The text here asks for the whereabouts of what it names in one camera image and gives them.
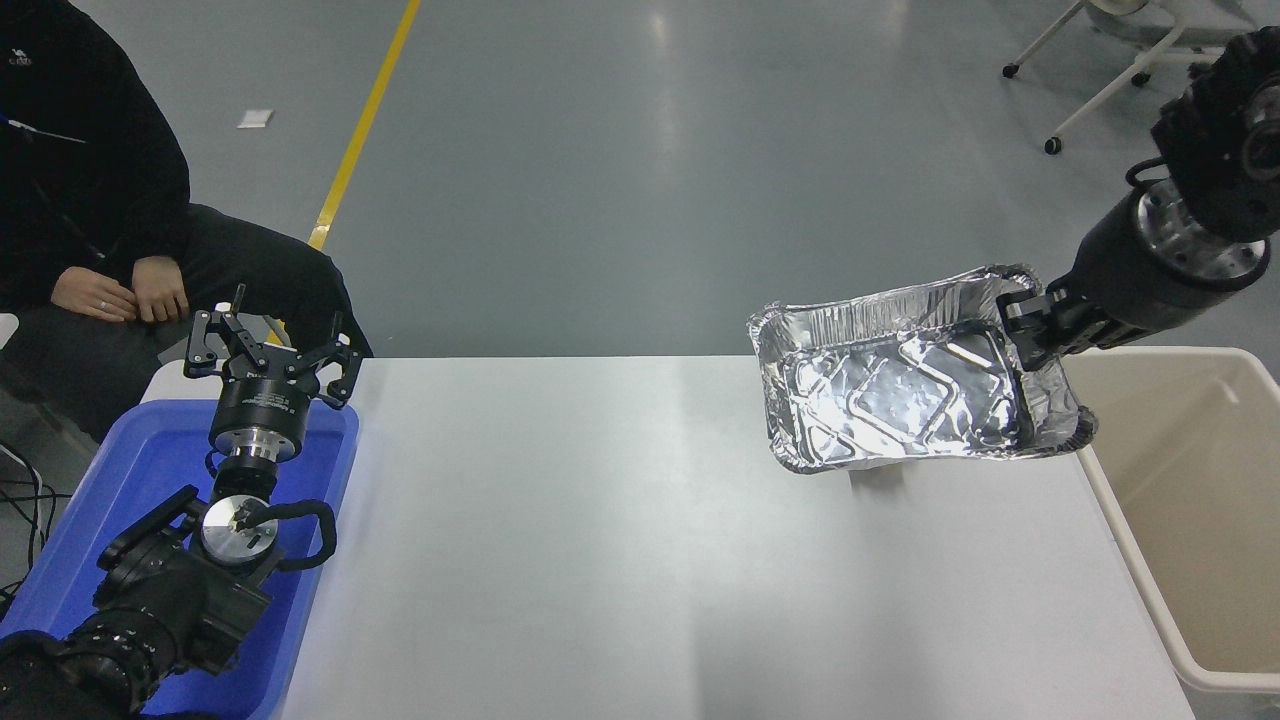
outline yellow floor line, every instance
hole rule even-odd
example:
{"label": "yellow floor line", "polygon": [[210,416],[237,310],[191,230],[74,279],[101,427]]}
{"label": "yellow floor line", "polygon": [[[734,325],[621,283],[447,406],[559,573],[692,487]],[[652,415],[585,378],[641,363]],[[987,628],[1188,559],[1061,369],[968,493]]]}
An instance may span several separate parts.
{"label": "yellow floor line", "polygon": [[316,250],[323,250],[325,240],[329,238],[329,228],[338,214],[338,206],[342,205],[342,196],[347,192],[347,183],[351,182],[351,174],[356,170],[356,161],[360,160],[360,152],[365,149],[365,138],[369,137],[369,128],[372,127],[374,118],[378,117],[378,106],[383,102],[387,83],[390,82],[392,73],[396,72],[396,61],[399,60],[401,49],[404,47],[404,38],[408,37],[408,31],[413,27],[419,3],[420,0],[408,0],[408,5],[404,6],[404,14],[401,15],[401,23],[396,28],[396,37],[392,38],[392,46],[387,49],[383,67],[378,70],[378,79],[374,81],[374,87],[369,91],[369,100],[365,101],[360,122],[356,123],[356,131],[351,133],[351,142],[347,143],[347,152],[342,156],[342,164],[338,165],[338,174],[333,178],[333,184],[329,186],[329,195],[324,200],[320,217],[316,218],[315,228],[311,229],[311,238],[307,241]]}

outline table surface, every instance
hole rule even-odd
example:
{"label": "table surface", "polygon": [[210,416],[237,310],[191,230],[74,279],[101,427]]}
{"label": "table surface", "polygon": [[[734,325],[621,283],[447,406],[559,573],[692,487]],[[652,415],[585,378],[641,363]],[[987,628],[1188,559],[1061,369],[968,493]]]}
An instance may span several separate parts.
{"label": "table surface", "polygon": [[794,475],[754,357],[378,359],[352,405],[285,719],[1192,717],[1074,455]]}

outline black jacket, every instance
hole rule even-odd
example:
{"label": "black jacket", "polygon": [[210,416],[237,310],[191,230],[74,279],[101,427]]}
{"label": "black jacket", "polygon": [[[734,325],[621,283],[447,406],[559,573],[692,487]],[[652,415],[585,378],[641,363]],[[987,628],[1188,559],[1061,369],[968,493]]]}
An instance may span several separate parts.
{"label": "black jacket", "polygon": [[88,15],[65,0],[0,0],[0,307],[49,302],[72,265],[120,274],[182,255],[187,160]]}

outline foil container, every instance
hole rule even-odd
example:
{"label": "foil container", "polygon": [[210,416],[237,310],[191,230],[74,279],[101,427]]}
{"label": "foil container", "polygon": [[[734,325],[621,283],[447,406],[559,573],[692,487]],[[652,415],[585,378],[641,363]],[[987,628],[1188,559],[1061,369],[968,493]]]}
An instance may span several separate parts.
{"label": "foil container", "polygon": [[1046,457],[1089,443],[1097,420],[1057,359],[1025,372],[996,299],[1036,290],[992,265],[844,302],[751,316],[773,455],[795,473],[929,457]]}

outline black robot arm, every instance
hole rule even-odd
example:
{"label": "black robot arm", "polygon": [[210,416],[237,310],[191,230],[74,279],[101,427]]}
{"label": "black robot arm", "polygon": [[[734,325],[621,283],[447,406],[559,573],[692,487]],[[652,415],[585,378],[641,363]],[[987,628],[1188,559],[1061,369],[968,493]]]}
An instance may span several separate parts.
{"label": "black robot arm", "polygon": [[[93,593],[97,612],[65,639],[38,632],[0,638],[0,720],[138,717],[165,678],[188,669],[216,675],[234,662],[271,602],[261,591],[268,577],[333,555],[329,505],[270,498],[278,464],[302,451],[311,401],[342,407],[360,354],[338,333],[340,318],[333,340],[306,354],[257,342],[237,316],[243,293],[241,286],[234,302],[197,313],[187,346],[188,377],[223,378],[209,442],[227,459],[210,501],[183,487],[120,533],[97,560],[106,571]],[[220,370],[211,334],[227,346]],[[316,373],[329,364],[343,373],[321,388]],[[279,521],[308,515],[323,547],[285,559],[275,542]]]}
{"label": "black robot arm", "polygon": [[[1231,40],[1161,109],[1161,158],[1080,243],[1044,295],[998,300],[1030,370],[1179,327],[1253,284],[1280,228],[1280,28]],[[1167,165],[1169,177],[1138,179]]]}

